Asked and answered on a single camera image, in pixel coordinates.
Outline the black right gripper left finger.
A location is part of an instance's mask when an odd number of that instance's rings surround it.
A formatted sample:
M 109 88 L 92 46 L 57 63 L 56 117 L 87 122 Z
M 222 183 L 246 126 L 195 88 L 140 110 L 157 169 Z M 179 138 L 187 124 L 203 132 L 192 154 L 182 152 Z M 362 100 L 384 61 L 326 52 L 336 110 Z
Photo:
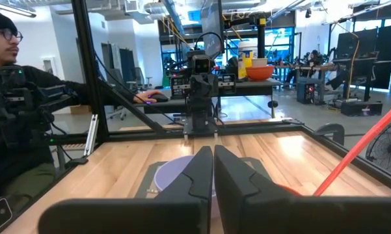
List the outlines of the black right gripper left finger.
M 213 152 L 202 147 L 155 198 L 85 198 L 48 207 L 39 234 L 209 234 Z

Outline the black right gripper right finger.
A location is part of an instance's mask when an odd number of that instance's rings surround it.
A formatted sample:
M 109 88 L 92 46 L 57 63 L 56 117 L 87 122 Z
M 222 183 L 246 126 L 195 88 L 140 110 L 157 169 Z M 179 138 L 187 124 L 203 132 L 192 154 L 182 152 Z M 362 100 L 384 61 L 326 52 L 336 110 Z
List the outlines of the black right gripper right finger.
M 214 161 L 225 234 L 391 234 L 391 198 L 296 196 L 224 146 Z

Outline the orange plastic cup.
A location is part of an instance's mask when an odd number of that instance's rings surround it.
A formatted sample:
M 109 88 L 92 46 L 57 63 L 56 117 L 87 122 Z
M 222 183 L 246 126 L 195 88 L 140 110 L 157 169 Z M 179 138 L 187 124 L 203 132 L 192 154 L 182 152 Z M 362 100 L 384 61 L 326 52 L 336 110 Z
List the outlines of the orange plastic cup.
M 297 191 L 296 191 L 295 189 L 293 189 L 293 188 L 287 187 L 287 186 L 285 186 L 285 185 L 279 185 L 279 187 L 283 188 L 284 190 L 286 190 L 286 191 L 288 191 L 288 192 L 290 192 L 290 193 L 292 193 L 292 194 L 294 194 L 294 195 L 296 195 L 296 196 L 302 196 L 301 193 L 297 192 Z

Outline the lavender bowl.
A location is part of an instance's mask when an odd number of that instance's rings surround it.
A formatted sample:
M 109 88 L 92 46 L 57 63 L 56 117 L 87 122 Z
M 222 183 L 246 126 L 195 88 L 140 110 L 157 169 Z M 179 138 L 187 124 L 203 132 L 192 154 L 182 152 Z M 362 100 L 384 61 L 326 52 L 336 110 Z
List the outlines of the lavender bowl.
M 193 155 L 186 155 L 162 164 L 157 169 L 154 175 L 154 184 L 157 187 L 158 191 L 163 191 L 164 189 L 166 189 L 177 178 L 177 176 L 183 171 L 183 169 L 189 164 L 192 159 Z M 211 198 L 211 217 L 220 218 L 221 214 L 219 211 L 219 205 L 215 193 L 214 182 L 212 183 Z

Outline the orange-red straw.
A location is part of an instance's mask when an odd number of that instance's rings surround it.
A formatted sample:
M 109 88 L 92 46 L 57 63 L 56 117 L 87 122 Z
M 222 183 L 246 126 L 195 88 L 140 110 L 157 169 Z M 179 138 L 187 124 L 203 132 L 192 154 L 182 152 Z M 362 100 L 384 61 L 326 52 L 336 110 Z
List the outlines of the orange-red straw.
M 390 123 L 391 109 L 351 148 L 322 184 L 320 184 L 313 195 L 322 195 L 357 155 Z

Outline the black controller box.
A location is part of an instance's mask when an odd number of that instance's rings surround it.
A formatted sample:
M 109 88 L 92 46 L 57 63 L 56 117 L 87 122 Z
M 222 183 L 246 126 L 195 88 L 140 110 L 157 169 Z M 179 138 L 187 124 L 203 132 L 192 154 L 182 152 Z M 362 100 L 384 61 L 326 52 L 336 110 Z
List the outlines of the black controller box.
M 170 78 L 171 99 L 185 99 L 190 89 L 189 78 L 185 75 L 173 74 Z
M 236 77 L 234 74 L 218 75 L 219 95 L 227 96 L 236 92 Z

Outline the grey silicone mat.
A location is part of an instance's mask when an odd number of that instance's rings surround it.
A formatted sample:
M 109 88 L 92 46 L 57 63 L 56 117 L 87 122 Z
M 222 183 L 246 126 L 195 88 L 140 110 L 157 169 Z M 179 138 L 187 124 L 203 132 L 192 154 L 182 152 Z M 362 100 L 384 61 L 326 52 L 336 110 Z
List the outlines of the grey silicone mat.
M 253 168 L 255 171 L 259 172 L 261 175 L 263 175 L 265 178 L 271 180 L 271 176 L 267 173 L 265 167 L 258 159 L 254 159 L 252 157 L 243 157 L 241 160 L 249 165 L 251 168 Z M 155 184 L 155 173 L 157 170 L 162 167 L 166 161 L 159 161 L 151 164 L 143 179 L 140 183 L 137 192 L 134 195 L 134 198 L 154 198 L 156 195 L 160 192 L 160 189 Z

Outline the black desk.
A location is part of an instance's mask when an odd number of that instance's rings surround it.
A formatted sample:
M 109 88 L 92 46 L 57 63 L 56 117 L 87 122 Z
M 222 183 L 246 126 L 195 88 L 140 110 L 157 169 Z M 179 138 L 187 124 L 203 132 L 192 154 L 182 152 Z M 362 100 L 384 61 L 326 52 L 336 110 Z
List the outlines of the black desk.
M 272 78 L 268 78 L 265 81 L 244 81 L 236 83 L 232 88 L 234 91 L 225 90 L 224 88 L 219 89 L 216 97 L 233 97 L 233 96 L 272 96 L 273 87 L 281 85 L 281 82 L 276 81 Z M 152 103 L 152 104 L 134 104 L 135 107 L 142 107 L 145 114 L 159 114 L 163 112 L 165 114 L 174 113 L 185 113 L 190 116 L 190 101 L 186 99 L 172 99 L 170 98 L 166 102 Z

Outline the yellow white container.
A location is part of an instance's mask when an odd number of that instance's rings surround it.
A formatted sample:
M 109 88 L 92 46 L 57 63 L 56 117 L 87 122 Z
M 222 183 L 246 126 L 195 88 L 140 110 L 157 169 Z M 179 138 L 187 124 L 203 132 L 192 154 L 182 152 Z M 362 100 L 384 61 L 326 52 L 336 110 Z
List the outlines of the yellow white container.
M 258 44 L 251 41 L 241 41 L 238 45 L 238 79 L 247 77 L 246 68 L 252 66 L 252 60 L 257 58 Z

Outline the orange bowl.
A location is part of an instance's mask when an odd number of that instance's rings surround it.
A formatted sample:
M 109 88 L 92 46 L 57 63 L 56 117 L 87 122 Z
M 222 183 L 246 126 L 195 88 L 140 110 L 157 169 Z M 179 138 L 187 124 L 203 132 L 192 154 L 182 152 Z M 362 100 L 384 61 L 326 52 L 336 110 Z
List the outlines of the orange bowl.
M 274 66 L 249 67 L 246 72 L 248 78 L 253 81 L 265 81 L 271 78 L 274 69 Z

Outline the person's hand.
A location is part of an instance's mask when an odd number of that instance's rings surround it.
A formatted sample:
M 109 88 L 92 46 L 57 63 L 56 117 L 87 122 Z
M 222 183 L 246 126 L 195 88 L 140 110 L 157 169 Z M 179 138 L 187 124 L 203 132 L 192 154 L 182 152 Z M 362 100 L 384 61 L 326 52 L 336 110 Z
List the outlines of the person's hand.
M 133 98 L 135 103 L 156 103 L 157 100 L 153 99 L 152 96 L 159 94 L 158 90 L 149 90 L 139 94 L 136 94 Z

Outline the office chair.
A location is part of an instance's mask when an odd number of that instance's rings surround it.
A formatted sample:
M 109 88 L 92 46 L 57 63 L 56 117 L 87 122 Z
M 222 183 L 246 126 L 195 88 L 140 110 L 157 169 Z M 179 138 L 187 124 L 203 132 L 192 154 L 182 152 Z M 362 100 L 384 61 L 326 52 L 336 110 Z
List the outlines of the office chair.
M 147 91 L 152 89 L 150 83 L 151 77 L 145 77 L 139 67 L 135 67 L 135 82 L 138 91 Z

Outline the grey table clamp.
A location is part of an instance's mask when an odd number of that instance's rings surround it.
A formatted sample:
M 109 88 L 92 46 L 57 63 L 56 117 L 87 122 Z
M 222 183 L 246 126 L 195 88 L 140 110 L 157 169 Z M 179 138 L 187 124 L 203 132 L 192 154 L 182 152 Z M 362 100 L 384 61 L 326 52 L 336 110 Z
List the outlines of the grey table clamp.
M 327 136 L 331 135 L 332 140 L 340 145 L 344 145 L 344 139 L 345 139 L 345 129 L 343 125 L 338 123 L 327 123 L 325 125 L 322 125 L 318 129 L 314 131 L 314 134 L 317 136 Z

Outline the black clamp foot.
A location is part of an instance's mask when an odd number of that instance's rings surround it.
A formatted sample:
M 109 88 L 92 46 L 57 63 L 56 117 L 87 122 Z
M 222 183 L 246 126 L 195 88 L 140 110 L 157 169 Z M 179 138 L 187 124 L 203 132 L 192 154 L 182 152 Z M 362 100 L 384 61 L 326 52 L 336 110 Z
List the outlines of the black clamp foot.
M 76 166 L 79 166 L 79 165 L 84 165 L 88 163 L 88 159 L 87 158 L 76 158 L 76 159 L 73 159 L 71 157 L 68 158 L 68 161 L 64 163 L 65 167 L 66 168 L 74 168 Z

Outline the black computer tower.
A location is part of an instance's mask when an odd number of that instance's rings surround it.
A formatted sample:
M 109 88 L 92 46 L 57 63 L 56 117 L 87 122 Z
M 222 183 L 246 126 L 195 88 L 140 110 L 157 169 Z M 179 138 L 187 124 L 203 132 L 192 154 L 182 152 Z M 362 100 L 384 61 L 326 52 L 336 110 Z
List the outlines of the black computer tower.
M 296 86 L 297 101 L 302 104 L 314 104 L 315 87 L 314 83 L 298 83 Z

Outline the silver aluminium extrusion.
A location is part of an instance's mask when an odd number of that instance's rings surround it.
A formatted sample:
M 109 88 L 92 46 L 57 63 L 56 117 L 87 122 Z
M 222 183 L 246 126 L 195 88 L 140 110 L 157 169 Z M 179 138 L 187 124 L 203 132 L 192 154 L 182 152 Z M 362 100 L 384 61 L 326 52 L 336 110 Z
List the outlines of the silver aluminium extrusion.
M 98 115 L 93 114 L 90 120 L 90 126 L 87 133 L 87 141 L 85 143 L 85 148 L 83 152 L 84 157 L 90 156 L 94 151 L 96 135 L 98 132 L 98 122 L 99 122 Z

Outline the black floor fan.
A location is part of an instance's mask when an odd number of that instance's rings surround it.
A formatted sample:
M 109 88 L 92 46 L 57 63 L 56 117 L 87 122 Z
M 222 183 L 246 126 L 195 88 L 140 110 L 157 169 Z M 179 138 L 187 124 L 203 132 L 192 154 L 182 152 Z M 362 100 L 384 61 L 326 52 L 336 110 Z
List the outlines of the black floor fan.
M 391 123 L 370 142 L 365 158 L 391 174 Z

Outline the black floor case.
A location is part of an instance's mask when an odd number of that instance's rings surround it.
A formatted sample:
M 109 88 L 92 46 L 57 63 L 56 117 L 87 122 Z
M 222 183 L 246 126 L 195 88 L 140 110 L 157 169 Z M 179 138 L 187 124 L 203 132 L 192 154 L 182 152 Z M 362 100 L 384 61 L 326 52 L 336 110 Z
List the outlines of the black floor case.
M 380 116 L 383 103 L 380 101 L 351 101 L 343 102 L 340 112 L 346 116 Z

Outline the person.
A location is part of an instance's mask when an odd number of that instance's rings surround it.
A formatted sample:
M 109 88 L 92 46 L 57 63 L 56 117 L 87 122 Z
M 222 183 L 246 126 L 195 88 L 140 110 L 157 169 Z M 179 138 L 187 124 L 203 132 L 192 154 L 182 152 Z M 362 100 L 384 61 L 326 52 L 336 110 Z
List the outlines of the person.
M 0 67 L 14 65 L 19 53 L 16 38 L 0 34 Z M 8 148 L 0 130 L 0 197 L 10 202 L 28 202 L 55 178 L 55 166 L 48 146 Z

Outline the person's eyeglasses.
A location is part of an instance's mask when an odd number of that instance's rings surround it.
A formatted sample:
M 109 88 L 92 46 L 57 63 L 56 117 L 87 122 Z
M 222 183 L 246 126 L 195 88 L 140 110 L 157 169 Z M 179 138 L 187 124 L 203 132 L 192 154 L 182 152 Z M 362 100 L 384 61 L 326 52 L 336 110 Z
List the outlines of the person's eyeglasses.
M 23 35 L 20 31 L 12 31 L 10 29 L 0 29 L 0 34 L 8 41 L 11 41 L 12 38 L 16 38 L 18 42 L 23 40 Z

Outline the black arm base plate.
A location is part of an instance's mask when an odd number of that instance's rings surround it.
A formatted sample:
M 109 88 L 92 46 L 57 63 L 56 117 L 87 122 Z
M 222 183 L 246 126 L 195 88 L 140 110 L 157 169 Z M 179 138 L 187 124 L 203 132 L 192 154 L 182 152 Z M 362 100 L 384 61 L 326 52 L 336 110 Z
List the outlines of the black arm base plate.
M 218 128 L 211 124 L 205 125 L 201 128 L 196 128 L 189 124 L 183 127 L 183 134 L 187 134 L 191 137 L 210 137 L 213 136 L 215 131 L 217 131 L 219 134 Z

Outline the black rig frame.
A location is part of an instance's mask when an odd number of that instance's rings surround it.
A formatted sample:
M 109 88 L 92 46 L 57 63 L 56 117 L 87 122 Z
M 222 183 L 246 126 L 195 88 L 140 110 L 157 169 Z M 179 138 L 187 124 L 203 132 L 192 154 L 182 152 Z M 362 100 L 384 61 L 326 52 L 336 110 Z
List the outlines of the black rig frame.
M 141 112 L 134 103 L 120 95 L 113 87 L 98 77 L 97 56 L 94 50 L 86 0 L 72 0 L 74 20 L 77 30 L 79 49 L 84 67 L 87 91 L 92 113 L 98 116 L 96 140 L 99 143 L 123 140 L 153 140 L 165 138 L 170 131 L 151 120 Z M 147 127 L 147 130 L 136 130 L 127 133 L 110 133 L 103 104 L 103 98 L 109 96 L 131 111 Z

